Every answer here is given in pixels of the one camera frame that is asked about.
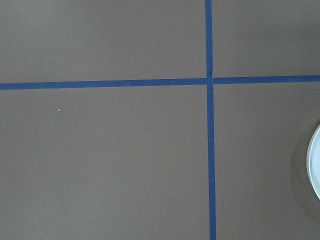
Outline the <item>white round plate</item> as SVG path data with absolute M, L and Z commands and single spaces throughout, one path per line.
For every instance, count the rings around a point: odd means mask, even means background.
M 310 185 L 317 198 L 320 198 L 320 126 L 318 126 L 307 148 L 306 171 Z

